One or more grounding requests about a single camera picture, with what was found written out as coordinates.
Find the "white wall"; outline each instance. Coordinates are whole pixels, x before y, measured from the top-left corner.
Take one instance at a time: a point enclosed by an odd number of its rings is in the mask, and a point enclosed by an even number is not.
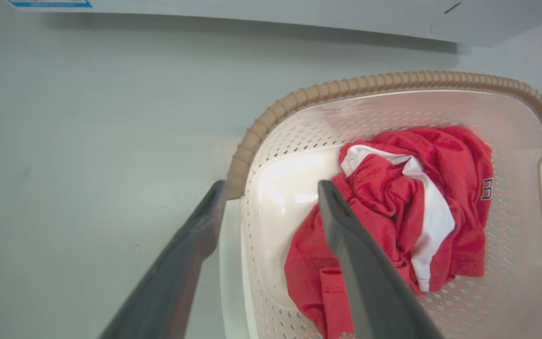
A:
[[[89,7],[21,11],[222,17],[494,46],[542,24],[542,0],[89,0]]]
[[[411,69],[542,90],[536,41],[542,26],[462,49],[265,23],[29,15],[0,1],[0,339],[97,337],[252,120],[287,92]],[[221,336],[217,255],[189,338]]]

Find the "white plastic basket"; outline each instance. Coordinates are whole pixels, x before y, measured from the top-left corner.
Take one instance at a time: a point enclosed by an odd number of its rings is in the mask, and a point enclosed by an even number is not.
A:
[[[387,130],[461,124],[493,149],[484,277],[457,277],[419,301],[446,338],[542,338],[542,97],[518,81],[471,73],[398,73],[292,93],[249,129],[230,198],[241,231],[258,337],[317,339],[288,296],[290,241],[340,171],[340,146]]]

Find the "tan rope trim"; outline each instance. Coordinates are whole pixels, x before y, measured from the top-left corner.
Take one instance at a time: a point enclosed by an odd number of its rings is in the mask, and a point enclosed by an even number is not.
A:
[[[531,86],[492,75],[461,72],[406,72],[316,84],[276,101],[260,116],[238,145],[228,173],[228,198],[244,195],[250,165],[269,133],[288,116],[328,101],[403,90],[468,89],[514,96],[533,109],[542,123],[542,95]]]

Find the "white stripe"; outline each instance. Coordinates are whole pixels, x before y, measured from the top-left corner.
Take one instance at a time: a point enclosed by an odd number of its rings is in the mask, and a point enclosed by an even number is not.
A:
[[[455,228],[455,221],[451,215],[449,204],[447,204],[438,187],[423,172],[423,165],[414,156],[389,153],[367,145],[353,145],[349,147],[340,167],[342,167],[346,176],[350,176],[370,154],[381,156],[393,165],[406,162],[403,167],[403,174],[423,183],[424,214],[422,234],[411,249],[411,264],[420,291],[428,292],[430,291],[430,263],[432,257],[434,257],[445,238]]]

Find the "perforated basket wall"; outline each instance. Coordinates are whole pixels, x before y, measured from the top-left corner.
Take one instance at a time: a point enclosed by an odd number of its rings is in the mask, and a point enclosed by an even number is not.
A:
[[[260,338],[317,339],[314,325],[286,302],[276,302],[261,274],[260,232],[250,187],[257,173],[293,153],[370,139],[387,130],[462,124],[493,149],[494,191],[486,226],[486,272],[457,277],[420,298],[447,338],[496,338],[542,333],[523,317],[542,305],[542,268],[529,264],[542,218],[536,164],[542,157],[542,96],[515,80],[471,73],[398,73],[336,81],[288,95],[249,129],[234,156],[230,198],[241,197],[250,291]],[[520,185],[527,181],[531,184]],[[536,294],[518,300],[525,290]],[[516,328],[503,332],[509,325]]]

